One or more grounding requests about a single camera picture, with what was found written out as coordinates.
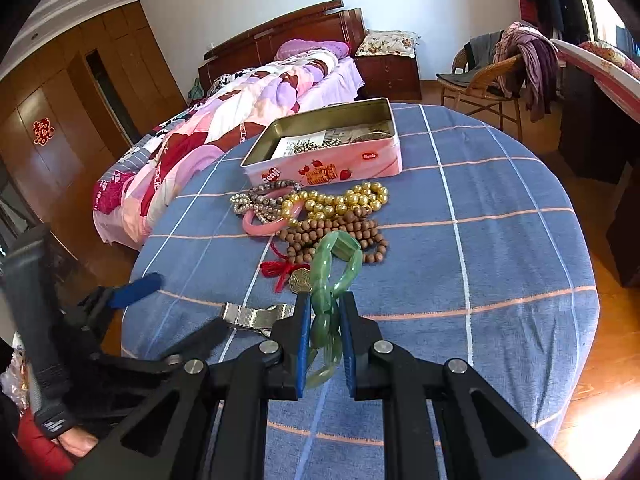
floral cushion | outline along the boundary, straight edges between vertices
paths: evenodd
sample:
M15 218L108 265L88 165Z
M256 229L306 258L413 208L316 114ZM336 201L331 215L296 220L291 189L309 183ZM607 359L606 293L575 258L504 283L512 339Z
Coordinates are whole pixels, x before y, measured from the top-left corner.
M640 68L638 68L638 65L613 45L605 41L585 41L579 46L596 56L600 56L602 59L612 62L615 66L631 74L636 79L640 79Z
M407 56L415 57L418 36L405 30L368 30L356 56Z

pink tin box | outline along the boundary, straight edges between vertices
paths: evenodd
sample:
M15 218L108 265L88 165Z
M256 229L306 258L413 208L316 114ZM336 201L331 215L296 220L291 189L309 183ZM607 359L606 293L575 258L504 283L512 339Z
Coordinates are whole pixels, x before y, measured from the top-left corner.
M322 139L345 143L292 153L295 143L321 144ZM282 179L320 186L396 175L402 171L402 157L389 100L368 99L276 119L260 134L240 166L253 186Z

gray cloth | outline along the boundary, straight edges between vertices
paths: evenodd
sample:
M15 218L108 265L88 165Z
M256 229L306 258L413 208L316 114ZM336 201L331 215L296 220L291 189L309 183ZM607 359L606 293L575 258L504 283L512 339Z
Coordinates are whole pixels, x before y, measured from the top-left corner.
M474 54L474 60L476 66L468 72L462 74L436 74L436 76L443 78L445 81L459 85L463 87L469 86L471 80L476 73L485 66L491 65L494 62L495 44L500 41L502 37L502 31L492 32L491 34L483 34L473 38L469 43L471 51Z

rattan chair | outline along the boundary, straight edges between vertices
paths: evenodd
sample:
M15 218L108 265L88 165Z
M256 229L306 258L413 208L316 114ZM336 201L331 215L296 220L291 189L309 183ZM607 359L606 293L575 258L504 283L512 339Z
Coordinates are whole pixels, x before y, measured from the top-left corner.
M455 73L456 69L461 68L462 70L466 69L466 52L463 48L453 60L453 66L451 67L451 73ZM478 73L473 77L471 83L465 88L464 86L459 86L449 81L445 81L443 78L438 76L438 83L442 85L442 92L440 94L440 103L444 106L444 99L453 99L453 109L456 110L458 108L458 104L460 102L467 103L470 105L478 106L475 110L467 113L466 115L474 115L483 110L487 110L492 114L496 114L500 117L500 129L502 130L504 127L504 120L510 120L513 123L516 123L518 127L518 140L522 142L522 121L520 120L520 103L519 96L514 94L513 97L507 98L498 90L495 92L491 92L488 90L489 85L496 81L498 76L505 75L509 72L515 70L521 70L524 68L524 62L522 60L522 54L518 54L517 56L510 57L500 63L494 63L484 68L481 68ZM447 90L453 93L453 95L447 95ZM473 101L468 101L463 99L462 96L475 97L478 99L484 99L487 101L492 101L487 106L482 106ZM516 117L512 118L508 115L505 115L502 111L502 103L505 101L513 101L513 104L516 108ZM492 107L498 105L498 111L493 110Z

red string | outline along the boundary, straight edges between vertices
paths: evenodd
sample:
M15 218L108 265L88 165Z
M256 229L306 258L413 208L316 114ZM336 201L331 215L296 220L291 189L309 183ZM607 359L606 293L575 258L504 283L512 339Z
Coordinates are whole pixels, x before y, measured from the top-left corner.
M309 264L290 264L289 257L282 254L277 248L274 242L271 242L271 250L279 257L279 260L271 260L270 262L263 262L260 264L260 271L263 276L267 278L275 278L279 276L278 283L276 283L276 292L282 292L284 288L284 282L289 275L298 269L310 269Z

